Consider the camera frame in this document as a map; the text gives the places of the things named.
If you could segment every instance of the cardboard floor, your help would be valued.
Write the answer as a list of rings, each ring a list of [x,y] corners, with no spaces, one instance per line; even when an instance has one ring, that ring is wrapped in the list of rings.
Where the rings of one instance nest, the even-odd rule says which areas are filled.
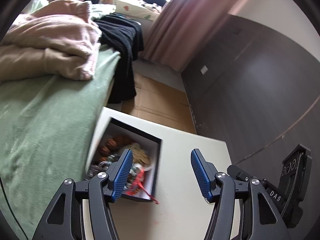
[[[196,133],[184,92],[134,73],[137,96],[122,103],[121,111],[141,119]]]

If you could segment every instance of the clothes pile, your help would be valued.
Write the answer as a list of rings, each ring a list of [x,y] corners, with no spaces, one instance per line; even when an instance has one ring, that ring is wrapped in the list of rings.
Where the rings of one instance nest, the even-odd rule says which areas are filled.
[[[94,77],[101,31],[89,19],[90,2],[56,0],[20,14],[0,43],[0,81],[60,74]]]
[[[138,58],[139,51],[144,50],[140,24],[116,13],[95,20],[95,23],[102,31],[101,44],[107,44],[121,54],[109,103],[117,104],[134,98],[137,93],[134,87],[132,61]]]

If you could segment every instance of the mattress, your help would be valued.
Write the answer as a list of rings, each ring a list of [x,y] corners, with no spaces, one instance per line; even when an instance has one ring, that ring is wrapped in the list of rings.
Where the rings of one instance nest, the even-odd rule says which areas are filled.
[[[101,47],[95,78],[47,75],[0,84],[0,176],[29,239],[65,178],[81,181],[120,53]],[[0,190],[0,208],[25,239]]]

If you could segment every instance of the blue gripper pad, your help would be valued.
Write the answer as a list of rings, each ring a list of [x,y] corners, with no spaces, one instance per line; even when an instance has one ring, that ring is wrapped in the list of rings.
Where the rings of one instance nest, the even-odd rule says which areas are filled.
[[[112,202],[115,202],[117,198],[121,197],[122,195],[124,185],[127,181],[130,169],[132,167],[132,160],[133,160],[132,152],[129,150],[129,153],[126,155],[125,159],[123,160],[122,165],[119,168],[119,171],[113,182],[113,192],[111,194]]]
[[[195,173],[196,179],[198,181],[198,185],[200,187],[202,196],[204,198],[206,198],[208,202],[211,202],[213,199],[213,196],[212,196],[211,188],[210,188],[210,179],[209,179],[208,174],[204,170],[203,164],[200,161],[200,158],[198,156],[198,153],[196,152],[196,149],[194,149],[191,152],[191,165],[192,165],[193,171]]]

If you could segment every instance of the white wall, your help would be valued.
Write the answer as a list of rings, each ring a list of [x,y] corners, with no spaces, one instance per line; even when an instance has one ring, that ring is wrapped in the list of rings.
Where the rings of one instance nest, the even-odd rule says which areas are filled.
[[[291,38],[320,61],[320,37],[293,0],[240,0],[229,12]]]

